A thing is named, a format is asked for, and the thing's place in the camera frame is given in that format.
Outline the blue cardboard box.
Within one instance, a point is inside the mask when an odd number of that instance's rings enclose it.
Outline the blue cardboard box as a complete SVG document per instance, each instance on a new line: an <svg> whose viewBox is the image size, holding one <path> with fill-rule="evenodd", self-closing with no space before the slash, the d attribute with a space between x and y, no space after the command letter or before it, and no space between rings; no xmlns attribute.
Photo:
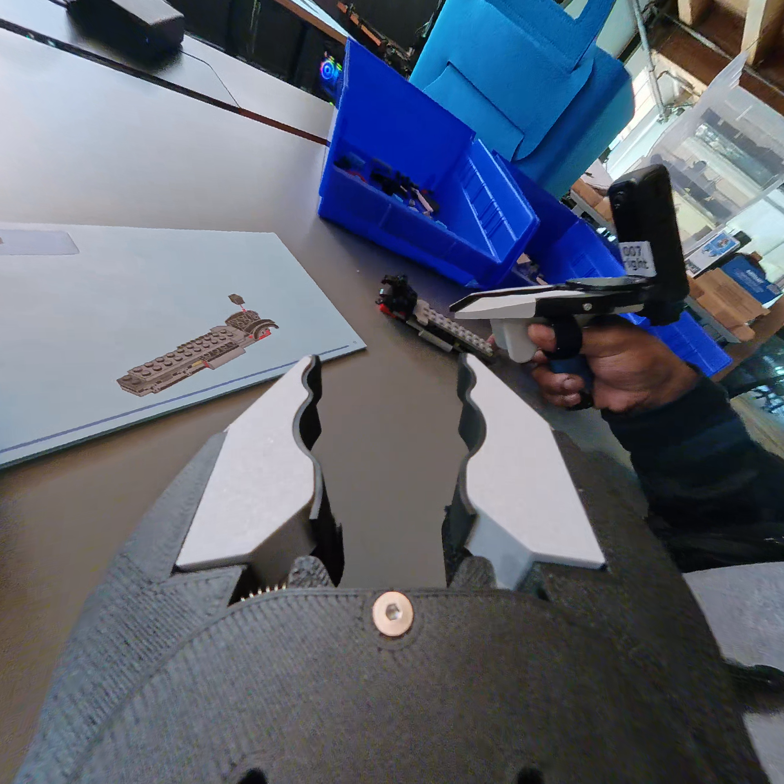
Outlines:
<svg viewBox="0 0 784 784"><path fill-rule="evenodd" d="M722 264L720 271L761 304L766 304L778 296L776 293L778 289L771 288L772 283L768 280L760 262L754 260L750 254L741 252L733 254Z"/></svg>

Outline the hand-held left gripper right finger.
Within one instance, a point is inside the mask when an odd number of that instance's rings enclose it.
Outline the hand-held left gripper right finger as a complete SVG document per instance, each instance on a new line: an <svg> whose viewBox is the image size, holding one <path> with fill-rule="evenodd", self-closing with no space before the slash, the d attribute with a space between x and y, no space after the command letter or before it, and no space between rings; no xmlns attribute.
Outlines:
<svg viewBox="0 0 784 784"><path fill-rule="evenodd" d="M553 428L478 358L459 358L467 453L442 524L447 584L470 557L517 590L537 564L602 570L606 559Z"/></svg>

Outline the person's right forearm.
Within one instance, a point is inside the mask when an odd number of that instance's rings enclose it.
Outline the person's right forearm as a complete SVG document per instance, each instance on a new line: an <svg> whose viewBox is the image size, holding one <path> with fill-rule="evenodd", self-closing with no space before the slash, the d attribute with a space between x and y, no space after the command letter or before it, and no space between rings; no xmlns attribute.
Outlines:
<svg viewBox="0 0 784 784"><path fill-rule="evenodd" d="M755 442L707 378L639 413L604 412L683 573L783 561L783 462Z"/></svg>

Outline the light blue instruction booklet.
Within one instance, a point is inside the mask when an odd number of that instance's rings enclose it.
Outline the light blue instruction booklet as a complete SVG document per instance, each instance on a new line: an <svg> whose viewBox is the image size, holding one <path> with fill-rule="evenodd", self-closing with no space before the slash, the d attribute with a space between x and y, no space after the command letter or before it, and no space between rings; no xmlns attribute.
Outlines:
<svg viewBox="0 0 784 784"><path fill-rule="evenodd" d="M275 234L10 224L1 253L2 468L365 348Z"/></svg>

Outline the grey black toy brick model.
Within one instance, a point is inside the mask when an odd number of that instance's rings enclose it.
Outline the grey black toy brick model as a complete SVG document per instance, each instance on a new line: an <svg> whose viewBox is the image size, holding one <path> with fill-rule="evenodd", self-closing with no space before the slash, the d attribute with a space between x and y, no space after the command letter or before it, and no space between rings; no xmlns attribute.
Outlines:
<svg viewBox="0 0 784 784"><path fill-rule="evenodd" d="M489 341L434 310L410 286L405 274L382 278L376 305L381 313L404 323L419 338L445 353L470 354L485 363L495 357Z"/></svg>

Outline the computer with coloured lights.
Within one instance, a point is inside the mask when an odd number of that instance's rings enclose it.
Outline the computer with coloured lights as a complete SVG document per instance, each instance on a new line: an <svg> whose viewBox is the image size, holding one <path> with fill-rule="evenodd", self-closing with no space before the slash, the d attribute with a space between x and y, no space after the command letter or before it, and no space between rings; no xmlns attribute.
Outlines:
<svg viewBox="0 0 784 784"><path fill-rule="evenodd" d="M328 103L337 105L343 86L343 65L334 55L323 54L318 67L318 94Z"/></svg>

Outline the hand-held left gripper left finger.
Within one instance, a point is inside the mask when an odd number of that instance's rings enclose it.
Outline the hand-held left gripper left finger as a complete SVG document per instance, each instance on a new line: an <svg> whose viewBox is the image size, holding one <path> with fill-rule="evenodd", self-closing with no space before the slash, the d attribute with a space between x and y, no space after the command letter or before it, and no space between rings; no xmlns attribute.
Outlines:
<svg viewBox="0 0 784 784"><path fill-rule="evenodd" d="M312 453L321 394L321 359L305 356L225 429L176 559L179 571L240 565L261 585L276 585L297 558L313 555L340 583L342 529Z"/></svg>

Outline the blue felt bag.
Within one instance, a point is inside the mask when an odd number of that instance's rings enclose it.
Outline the blue felt bag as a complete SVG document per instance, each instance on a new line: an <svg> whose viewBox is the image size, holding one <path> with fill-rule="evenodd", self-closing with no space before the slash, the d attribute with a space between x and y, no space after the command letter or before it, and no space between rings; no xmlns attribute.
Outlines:
<svg viewBox="0 0 784 784"><path fill-rule="evenodd" d="M444 2L409 82L562 198L633 118L632 78L597 44L614 6Z"/></svg>

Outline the stack of clear storage boxes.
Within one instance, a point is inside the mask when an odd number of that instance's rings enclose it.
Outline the stack of clear storage boxes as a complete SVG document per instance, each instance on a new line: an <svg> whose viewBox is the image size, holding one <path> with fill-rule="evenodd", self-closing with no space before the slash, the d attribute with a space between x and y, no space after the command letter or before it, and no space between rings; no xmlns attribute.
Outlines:
<svg viewBox="0 0 784 784"><path fill-rule="evenodd" d="M738 54L671 123L642 165L669 174L684 255L783 180L783 117L740 86Z"/></svg>

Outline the grey desk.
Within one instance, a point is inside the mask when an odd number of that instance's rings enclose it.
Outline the grey desk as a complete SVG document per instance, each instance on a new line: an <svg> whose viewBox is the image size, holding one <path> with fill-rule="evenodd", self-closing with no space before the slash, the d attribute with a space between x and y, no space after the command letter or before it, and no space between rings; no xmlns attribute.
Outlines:
<svg viewBox="0 0 784 784"><path fill-rule="evenodd" d="M386 273L407 272L443 308L461 291L319 220L319 142L2 36L3 220L276 233L367 346L325 365L318 408L343 584L442 586L440 527L463 455L454 359L373 302ZM170 480L265 389L10 469L2 603L25 593L80 603Z"/></svg>

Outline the person's right hand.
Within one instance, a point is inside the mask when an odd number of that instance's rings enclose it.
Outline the person's right hand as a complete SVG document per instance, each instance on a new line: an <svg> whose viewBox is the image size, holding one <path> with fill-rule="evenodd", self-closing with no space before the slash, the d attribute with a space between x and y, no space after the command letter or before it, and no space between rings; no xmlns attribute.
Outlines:
<svg viewBox="0 0 784 784"><path fill-rule="evenodd" d="M554 329L536 323L528 335L538 348L532 376L543 398L559 408L577 408L583 400L583 379L554 372L547 358L556 348ZM690 392L701 378L663 342L619 316L596 319L583 328L582 354L593 372L593 407L602 411L627 414L660 408Z"/></svg>

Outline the pile of red black bricks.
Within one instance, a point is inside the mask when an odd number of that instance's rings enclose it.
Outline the pile of red black bricks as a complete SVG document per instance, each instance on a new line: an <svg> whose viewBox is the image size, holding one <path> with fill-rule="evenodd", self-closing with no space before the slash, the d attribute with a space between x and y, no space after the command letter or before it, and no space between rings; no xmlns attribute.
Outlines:
<svg viewBox="0 0 784 784"><path fill-rule="evenodd" d="M334 163L339 171L373 187L409 209L434 220L441 211L434 191L420 187L402 172L378 159L366 162L357 154L344 154Z"/></svg>

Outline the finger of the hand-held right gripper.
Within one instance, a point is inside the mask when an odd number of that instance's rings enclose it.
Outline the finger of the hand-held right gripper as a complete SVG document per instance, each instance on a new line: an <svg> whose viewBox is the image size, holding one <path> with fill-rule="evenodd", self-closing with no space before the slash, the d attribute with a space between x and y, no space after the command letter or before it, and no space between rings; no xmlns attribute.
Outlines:
<svg viewBox="0 0 784 784"><path fill-rule="evenodd" d="M522 365L538 350L528 335L532 323L574 319L592 310L591 292L476 292L455 303L455 318L489 321L495 342Z"/></svg>
<svg viewBox="0 0 784 784"><path fill-rule="evenodd" d="M484 299L492 299L505 296L542 296L547 292L566 292L571 291L572 287L565 283L554 285L526 286L517 288L492 289L487 291L474 292L452 304L453 308L466 308L472 303Z"/></svg>

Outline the printed leaflet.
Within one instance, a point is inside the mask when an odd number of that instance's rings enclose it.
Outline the printed leaflet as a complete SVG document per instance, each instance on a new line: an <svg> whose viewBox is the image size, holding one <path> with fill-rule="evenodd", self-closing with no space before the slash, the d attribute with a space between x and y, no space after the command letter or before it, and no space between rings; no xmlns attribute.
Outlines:
<svg viewBox="0 0 784 784"><path fill-rule="evenodd" d="M700 276L740 247L740 240L732 234L723 230L716 232L684 257L688 276L690 278Z"/></svg>

